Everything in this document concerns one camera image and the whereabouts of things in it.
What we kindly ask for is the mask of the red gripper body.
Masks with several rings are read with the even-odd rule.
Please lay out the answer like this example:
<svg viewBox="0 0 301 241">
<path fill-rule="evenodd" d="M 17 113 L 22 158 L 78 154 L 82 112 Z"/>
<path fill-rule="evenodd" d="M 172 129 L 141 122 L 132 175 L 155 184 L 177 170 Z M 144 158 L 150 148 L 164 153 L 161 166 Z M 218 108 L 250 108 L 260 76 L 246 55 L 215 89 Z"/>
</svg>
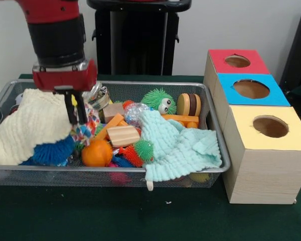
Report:
<svg viewBox="0 0 301 241">
<path fill-rule="evenodd" d="M 89 91 L 97 80 L 97 66 L 93 59 L 58 68 L 45 68 L 36 63 L 33 80 L 36 87 L 44 91 Z"/>
</svg>

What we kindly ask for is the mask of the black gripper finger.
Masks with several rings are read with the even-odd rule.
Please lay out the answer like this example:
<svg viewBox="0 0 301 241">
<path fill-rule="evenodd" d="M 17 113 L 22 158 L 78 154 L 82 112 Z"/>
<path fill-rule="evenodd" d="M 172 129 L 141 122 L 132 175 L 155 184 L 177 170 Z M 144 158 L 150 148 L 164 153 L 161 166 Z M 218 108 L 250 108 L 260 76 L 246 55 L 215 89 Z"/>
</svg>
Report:
<svg viewBox="0 0 301 241">
<path fill-rule="evenodd" d="M 75 97 L 75 100 L 77 101 L 77 112 L 78 112 L 79 123 L 81 125 L 86 124 L 87 115 L 86 115 L 85 103 L 82 97 L 82 93 L 78 91 L 74 91 L 73 95 Z"/>
<path fill-rule="evenodd" d="M 74 106 L 72 104 L 72 94 L 69 92 L 64 92 L 64 100 L 66 105 L 66 110 L 69 118 L 69 122 L 72 125 L 77 124 L 77 117 L 74 114 Z"/>
</svg>

